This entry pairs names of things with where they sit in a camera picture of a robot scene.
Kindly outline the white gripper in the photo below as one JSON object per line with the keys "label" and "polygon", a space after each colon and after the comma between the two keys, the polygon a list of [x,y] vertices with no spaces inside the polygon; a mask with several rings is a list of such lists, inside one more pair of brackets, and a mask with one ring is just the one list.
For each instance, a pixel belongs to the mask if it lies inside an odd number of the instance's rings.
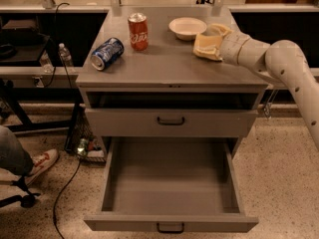
{"label": "white gripper", "polygon": [[232,33],[232,30],[223,24],[208,25],[206,34],[224,37],[219,51],[195,49],[193,53],[196,56],[216,62],[223,60],[227,64],[241,66],[253,72],[266,70],[265,53],[270,47],[269,44],[255,40],[242,32]]}

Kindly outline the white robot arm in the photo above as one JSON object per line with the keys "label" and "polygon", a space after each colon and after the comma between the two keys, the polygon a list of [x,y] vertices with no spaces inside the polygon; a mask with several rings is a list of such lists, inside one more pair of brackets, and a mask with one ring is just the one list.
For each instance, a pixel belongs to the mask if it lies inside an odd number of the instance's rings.
{"label": "white robot arm", "polygon": [[208,29],[211,35],[196,35],[193,53],[244,67],[273,86],[283,84],[319,148],[319,83],[301,48],[289,40],[267,44],[221,24],[211,24]]}

